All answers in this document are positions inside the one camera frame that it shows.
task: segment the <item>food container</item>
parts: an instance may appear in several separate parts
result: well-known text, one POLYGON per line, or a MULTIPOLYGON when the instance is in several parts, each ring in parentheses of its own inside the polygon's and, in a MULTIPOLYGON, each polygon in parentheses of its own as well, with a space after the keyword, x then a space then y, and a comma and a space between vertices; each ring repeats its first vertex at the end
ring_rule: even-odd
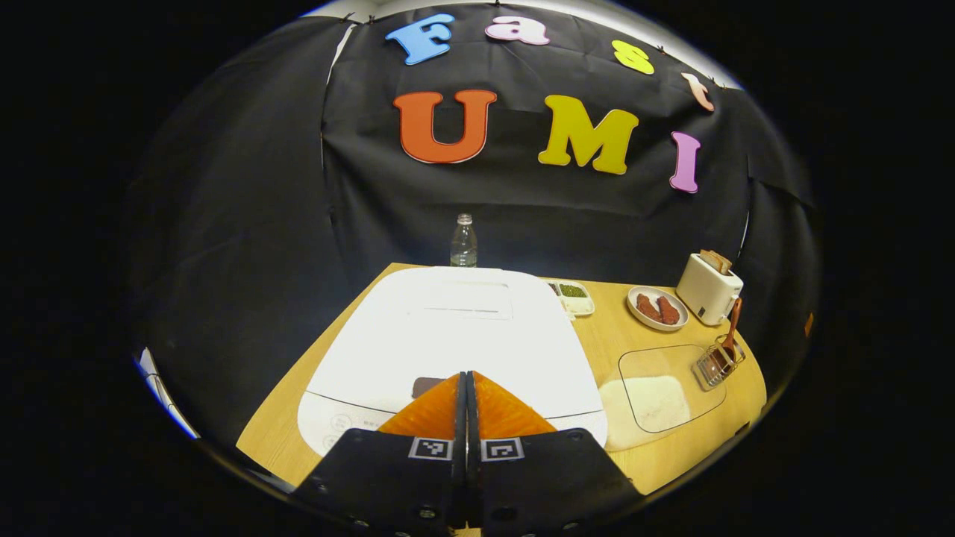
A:
POLYGON ((590 315, 596 310, 590 293, 583 284, 569 280, 543 280, 561 299, 563 308, 576 317, 590 315))

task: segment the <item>table surface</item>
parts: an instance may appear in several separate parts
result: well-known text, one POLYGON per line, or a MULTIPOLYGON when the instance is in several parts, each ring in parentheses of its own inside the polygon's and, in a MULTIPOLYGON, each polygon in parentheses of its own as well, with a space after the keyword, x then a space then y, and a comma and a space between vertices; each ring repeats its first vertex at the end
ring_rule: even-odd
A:
MULTIPOLYGON (((240 450, 283 480, 296 486, 302 482, 322 460, 308 447, 298 430, 299 400, 308 382, 331 342, 369 290, 392 272, 416 267, 392 263, 342 311, 288 370, 249 420, 236 442, 240 450)), ((553 279, 584 284, 594 301, 595 312, 578 317, 572 325, 584 347, 598 386, 616 371, 617 362, 625 353, 682 344, 706 348, 719 334, 726 333, 729 327, 727 321, 719 326, 708 327, 691 315, 687 325, 679 331, 658 332, 638 321, 627 308, 626 294, 633 284, 553 279)), ((655 287, 674 292, 673 288, 655 287)), ((737 337, 737 341, 743 346, 748 359, 743 360, 724 381, 726 399, 722 404, 706 415, 677 427, 666 437, 608 454, 642 494, 649 494, 685 473, 741 427, 758 418, 766 404, 766 383, 746 341, 741 336, 737 337)))

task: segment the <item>rice cooker button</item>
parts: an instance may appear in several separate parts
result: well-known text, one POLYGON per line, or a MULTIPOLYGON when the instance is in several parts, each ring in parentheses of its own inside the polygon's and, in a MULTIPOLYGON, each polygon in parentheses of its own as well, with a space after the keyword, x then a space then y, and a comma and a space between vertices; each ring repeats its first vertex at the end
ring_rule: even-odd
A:
POLYGON ((351 418, 344 414, 339 414, 331 419, 331 428, 336 431, 345 432, 351 427, 351 418))

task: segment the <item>sausage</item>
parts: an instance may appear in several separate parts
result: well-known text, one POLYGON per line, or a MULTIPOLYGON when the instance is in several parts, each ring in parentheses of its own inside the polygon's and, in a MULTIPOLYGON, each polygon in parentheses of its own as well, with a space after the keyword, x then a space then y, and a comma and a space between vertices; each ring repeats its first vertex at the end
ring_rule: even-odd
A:
POLYGON ((666 296, 658 298, 657 304, 660 305, 660 314, 663 317, 663 324, 675 325, 677 321, 680 320, 680 312, 670 304, 666 296))

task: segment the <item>plate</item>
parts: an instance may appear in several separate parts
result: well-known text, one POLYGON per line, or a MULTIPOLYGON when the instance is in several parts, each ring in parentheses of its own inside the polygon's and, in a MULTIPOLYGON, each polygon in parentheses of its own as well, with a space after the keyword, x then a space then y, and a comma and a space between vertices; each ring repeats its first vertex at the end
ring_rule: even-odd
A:
POLYGON ((652 287, 637 286, 630 289, 630 291, 626 294, 626 307, 631 313, 633 313, 634 317, 640 320, 640 322, 661 332, 676 332, 683 328, 683 326, 687 324, 687 321, 690 320, 690 312, 687 311, 687 307, 679 298, 664 290, 658 290, 652 287), (645 294, 647 298, 650 299, 650 302, 654 307, 657 306, 656 302, 658 298, 661 296, 666 296, 670 304, 677 310, 677 312, 680 313, 680 320, 676 321, 676 324, 674 325, 665 325, 644 315, 642 312, 640 312, 640 310, 637 310, 637 295, 641 293, 645 294))

